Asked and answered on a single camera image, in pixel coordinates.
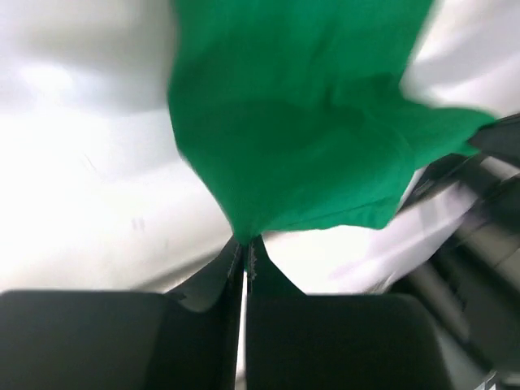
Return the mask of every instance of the black plastic piece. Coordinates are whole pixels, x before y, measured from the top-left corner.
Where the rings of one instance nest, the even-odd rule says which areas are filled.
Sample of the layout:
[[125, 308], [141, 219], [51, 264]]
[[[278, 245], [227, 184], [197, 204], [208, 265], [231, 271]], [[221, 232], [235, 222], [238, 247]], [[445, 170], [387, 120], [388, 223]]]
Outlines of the black plastic piece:
[[488, 156], [520, 169], [520, 114], [483, 126], [469, 143]]
[[304, 296], [272, 264], [261, 239], [248, 254], [248, 390], [452, 388], [433, 326], [416, 301]]
[[232, 240], [167, 295], [3, 294], [0, 388], [232, 390], [243, 276]]

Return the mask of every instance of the green cloth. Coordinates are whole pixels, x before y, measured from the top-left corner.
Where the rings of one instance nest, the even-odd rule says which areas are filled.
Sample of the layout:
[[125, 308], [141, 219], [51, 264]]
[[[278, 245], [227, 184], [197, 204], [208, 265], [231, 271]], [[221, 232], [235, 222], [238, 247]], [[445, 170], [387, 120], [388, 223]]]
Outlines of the green cloth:
[[399, 89], [430, 0], [175, 0], [168, 96], [180, 152], [242, 243], [383, 228], [414, 170], [490, 115]]

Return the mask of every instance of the green shirt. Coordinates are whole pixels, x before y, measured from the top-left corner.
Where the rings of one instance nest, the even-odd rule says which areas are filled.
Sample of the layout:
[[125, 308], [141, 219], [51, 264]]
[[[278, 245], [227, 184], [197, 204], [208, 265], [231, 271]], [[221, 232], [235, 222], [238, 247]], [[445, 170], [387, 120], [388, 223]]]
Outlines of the green shirt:
[[383, 228], [414, 170], [494, 119], [405, 99], [430, 0], [175, 0], [180, 152], [246, 243], [264, 231]]

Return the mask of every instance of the black object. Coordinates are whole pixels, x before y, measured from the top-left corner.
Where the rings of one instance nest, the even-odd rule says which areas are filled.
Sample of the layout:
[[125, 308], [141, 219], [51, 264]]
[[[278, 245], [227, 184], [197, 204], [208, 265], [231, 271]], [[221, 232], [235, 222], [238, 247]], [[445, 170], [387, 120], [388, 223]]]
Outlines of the black object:
[[230, 240], [163, 295], [2, 295], [0, 388], [234, 388], [245, 261], [249, 390], [452, 388], [416, 301], [308, 297], [271, 262], [260, 237], [246, 248]]
[[0, 388], [233, 389], [244, 275], [240, 250], [230, 241], [166, 295], [3, 294]]
[[484, 370], [520, 386], [520, 294], [493, 268], [500, 263], [480, 258], [470, 241], [456, 233], [404, 282]]
[[520, 114], [481, 127], [468, 142], [486, 155], [520, 168]]

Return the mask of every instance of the white surface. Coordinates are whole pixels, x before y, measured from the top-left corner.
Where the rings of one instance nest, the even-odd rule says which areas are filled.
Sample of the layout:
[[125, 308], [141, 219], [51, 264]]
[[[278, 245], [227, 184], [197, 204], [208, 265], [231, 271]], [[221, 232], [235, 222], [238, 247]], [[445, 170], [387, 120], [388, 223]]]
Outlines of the white surface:
[[[518, 1], [445, 4], [406, 91], [520, 111]], [[168, 1], [0, 0], [0, 9], [0, 290], [133, 288], [216, 252], [228, 223], [180, 160], [168, 119]], [[308, 291], [360, 291], [427, 259], [470, 204], [452, 213], [445, 201], [381, 232], [297, 233], [268, 248]], [[312, 259], [296, 264], [295, 245]]]

